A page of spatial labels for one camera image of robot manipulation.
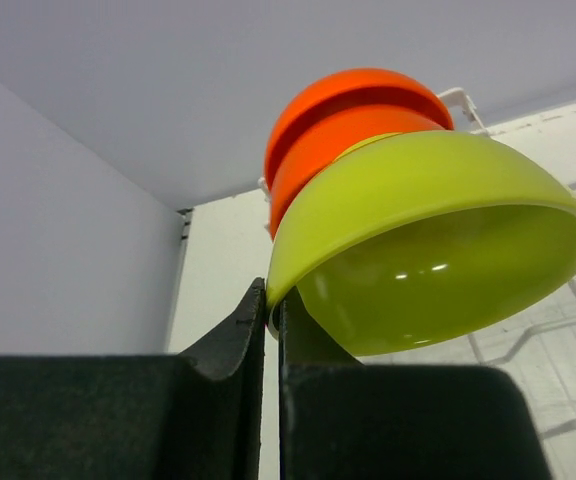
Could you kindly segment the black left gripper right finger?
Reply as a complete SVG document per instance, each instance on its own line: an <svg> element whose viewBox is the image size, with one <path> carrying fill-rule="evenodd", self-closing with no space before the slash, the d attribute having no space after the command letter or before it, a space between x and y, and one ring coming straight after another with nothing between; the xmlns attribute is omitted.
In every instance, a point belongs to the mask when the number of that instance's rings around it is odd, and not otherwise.
<svg viewBox="0 0 576 480"><path fill-rule="evenodd" d="M527 403L505 372L366 365L307 312L277 307L284 479L548 479Z"/></svg>

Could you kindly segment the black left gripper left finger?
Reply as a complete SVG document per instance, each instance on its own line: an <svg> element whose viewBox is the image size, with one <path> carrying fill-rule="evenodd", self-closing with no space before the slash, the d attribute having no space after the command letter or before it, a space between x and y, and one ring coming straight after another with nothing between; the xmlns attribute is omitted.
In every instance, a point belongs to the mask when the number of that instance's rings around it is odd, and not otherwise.
<svg viewBox="0 0 576 480"><path fill-rule="evenodd" d="M254 479L265 290L178 354L0 356L0 479Z"/></svg>

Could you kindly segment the lime green bowl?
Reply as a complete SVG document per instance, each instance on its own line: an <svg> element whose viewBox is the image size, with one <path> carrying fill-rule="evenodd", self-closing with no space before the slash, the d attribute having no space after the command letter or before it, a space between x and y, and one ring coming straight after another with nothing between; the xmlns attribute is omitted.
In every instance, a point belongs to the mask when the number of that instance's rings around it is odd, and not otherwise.
<svg viewBox="0 0 576 480"><path fill-rule="evenodd" d="M576 275L576 193L513 148L453 131L383 137L301 190L277 230L275 310L298 293L356 356L463 336Z"/></svg>

